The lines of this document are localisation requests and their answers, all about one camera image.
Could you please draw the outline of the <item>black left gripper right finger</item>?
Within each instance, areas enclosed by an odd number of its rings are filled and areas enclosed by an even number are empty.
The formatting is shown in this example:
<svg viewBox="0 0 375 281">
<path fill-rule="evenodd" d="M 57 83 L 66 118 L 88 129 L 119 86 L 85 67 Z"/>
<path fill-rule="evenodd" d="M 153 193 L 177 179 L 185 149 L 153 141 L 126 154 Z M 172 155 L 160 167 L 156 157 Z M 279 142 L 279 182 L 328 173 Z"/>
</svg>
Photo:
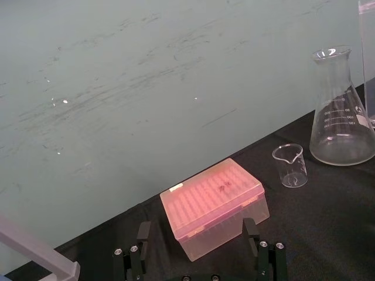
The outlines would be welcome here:
<svg viewBox="0 0 375 281">
<path fill-rule="evenodd" d="M 261 239 L 255 221 L 244 218 L 242 237 L 252 258 L 254 277 L 251 280 L 288 280 L 286 246 Z"/>
</svg>

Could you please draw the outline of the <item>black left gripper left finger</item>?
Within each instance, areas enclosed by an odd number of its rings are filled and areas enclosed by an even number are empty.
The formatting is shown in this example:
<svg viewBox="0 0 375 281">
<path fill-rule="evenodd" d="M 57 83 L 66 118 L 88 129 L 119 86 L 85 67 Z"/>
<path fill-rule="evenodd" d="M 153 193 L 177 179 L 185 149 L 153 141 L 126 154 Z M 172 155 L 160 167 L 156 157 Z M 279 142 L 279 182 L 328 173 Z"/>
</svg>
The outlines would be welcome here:
<svg viewBox="0 0 375 281">
<path fill-rule="evenodd" d="M 140 224 L 135 243 L 113 251 L 113 280 L 144 280 L 151 222 Z"/>
</svg>

